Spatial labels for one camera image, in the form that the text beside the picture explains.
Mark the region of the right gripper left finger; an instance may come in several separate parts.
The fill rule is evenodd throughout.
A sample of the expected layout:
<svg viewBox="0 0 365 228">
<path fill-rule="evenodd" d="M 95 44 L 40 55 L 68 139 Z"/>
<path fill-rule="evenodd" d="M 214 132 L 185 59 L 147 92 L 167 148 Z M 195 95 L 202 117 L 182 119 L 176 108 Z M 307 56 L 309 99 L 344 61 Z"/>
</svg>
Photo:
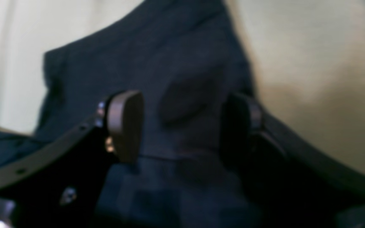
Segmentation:
<svg viewBox="0 0 365 228">
<path fill-rule="evenodd" d="M 140 150 L 144 97 L 120 92 L 37 152 L 0 168 L 0 228 L 89 228 L 115 163 Z"/>
</svg>

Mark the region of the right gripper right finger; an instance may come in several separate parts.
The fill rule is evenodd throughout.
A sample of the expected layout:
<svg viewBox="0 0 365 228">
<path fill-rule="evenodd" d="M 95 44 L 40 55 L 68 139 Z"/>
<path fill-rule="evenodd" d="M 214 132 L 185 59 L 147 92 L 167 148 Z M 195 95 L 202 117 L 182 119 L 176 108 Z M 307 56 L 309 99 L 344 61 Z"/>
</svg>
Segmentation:
<svg viewBox="0 0 365 228">
<path fill-rule="evenodd" d="M 232 93 L 222 105 L 221 160 L 262 210 L 259 228 L 365 228 L 365 175 L 328 157 Z"/>
</svg>

